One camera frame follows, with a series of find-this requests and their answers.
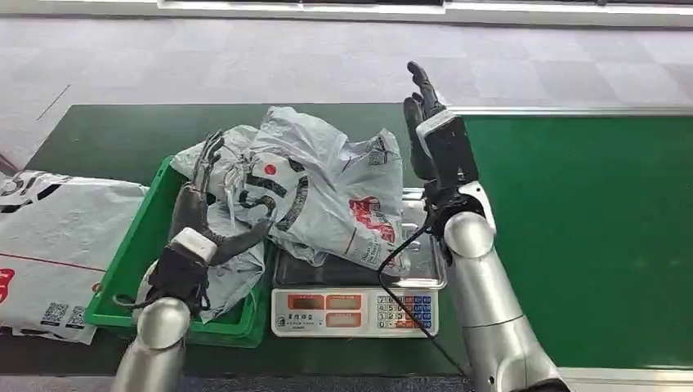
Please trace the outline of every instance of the green tray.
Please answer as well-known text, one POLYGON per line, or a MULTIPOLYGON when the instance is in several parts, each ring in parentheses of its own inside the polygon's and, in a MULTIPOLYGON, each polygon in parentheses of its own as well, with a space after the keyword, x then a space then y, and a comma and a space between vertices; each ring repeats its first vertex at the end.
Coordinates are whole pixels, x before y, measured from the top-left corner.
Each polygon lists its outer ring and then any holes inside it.
MULTIPOLYGON (((144 202, 84 315, 87 323, 103 327, 123 339, 135 336, 136 329, 131 312, 117 306, 112 301, 113 295, 136 296, 142 276, 168 241, 173 205, 178 190, 187 181, 169 166, 170 161, 171 157, 164 159, 157 170, 144 202)), ((267 269, 271 268, 274 255, 275 249, 266 246, 267 269)), ((257 347, 265 331, 270 298, 271 282, 267 275, 264 274, 256 284, 252 295, 226 314, 207 324, 195 319, 190 325, 187 341, 197 345, 257 347)))

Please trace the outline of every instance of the qr code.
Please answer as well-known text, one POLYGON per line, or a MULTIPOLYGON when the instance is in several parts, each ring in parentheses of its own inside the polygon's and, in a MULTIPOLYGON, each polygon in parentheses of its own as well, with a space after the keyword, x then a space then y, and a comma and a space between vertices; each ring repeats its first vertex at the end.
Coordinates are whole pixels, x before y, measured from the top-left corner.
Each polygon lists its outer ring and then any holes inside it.
POLYGON ((67 308, 69 308, 67 304, 51 302, 48 309, 46 309, 46 313, 43 314, 43 318, 41 318, 41 324, 59 327, 60 321, 67 313, 67 308))
POLYGON ((65 327, 73 329, 84 329, 84 307, 75 306, 69 316, 65 327))

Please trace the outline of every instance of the digital scale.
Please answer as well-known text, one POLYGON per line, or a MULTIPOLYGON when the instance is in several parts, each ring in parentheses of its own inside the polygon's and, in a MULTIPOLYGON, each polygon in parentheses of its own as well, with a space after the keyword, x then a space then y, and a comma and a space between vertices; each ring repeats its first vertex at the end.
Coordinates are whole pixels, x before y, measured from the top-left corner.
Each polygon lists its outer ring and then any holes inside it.
MULTIPOLYGON (((423 224, 422 189, 404 189, 402 233, 423 224)), ((428 234, 401 253, 411 269, 383 282, 423 326, 438 333, 438 291, 446 284, 445 262, 428 234)), ((280 252, 275 263, 271 326, 280 337, 426 337, 380 287, 375 271, 329 256, 320 267, 280 252)))

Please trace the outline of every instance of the gray carpet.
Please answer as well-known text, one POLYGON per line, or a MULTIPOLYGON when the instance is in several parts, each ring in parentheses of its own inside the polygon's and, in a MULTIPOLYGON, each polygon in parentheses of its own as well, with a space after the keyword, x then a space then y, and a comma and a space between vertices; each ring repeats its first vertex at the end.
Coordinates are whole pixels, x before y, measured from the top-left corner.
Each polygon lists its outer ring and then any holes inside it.
POLYGON ((691 105, 691 42, 687 31, 6 18, 0 154, 22 167, 75 103, 401 101, 408 60, 455 105, 691 105))

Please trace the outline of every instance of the scale keypad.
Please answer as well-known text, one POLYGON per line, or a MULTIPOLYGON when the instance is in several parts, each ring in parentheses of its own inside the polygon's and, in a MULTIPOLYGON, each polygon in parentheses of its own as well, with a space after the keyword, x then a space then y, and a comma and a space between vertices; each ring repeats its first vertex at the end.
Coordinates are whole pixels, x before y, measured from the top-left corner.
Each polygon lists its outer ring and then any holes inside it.
MULTIPOLYGON (((426 328, 431 327, 430 296, 398 296, 426 328)), ((378 296, 378 328, 418 328, 416 323, 405 313, 390 296, 378 296)))

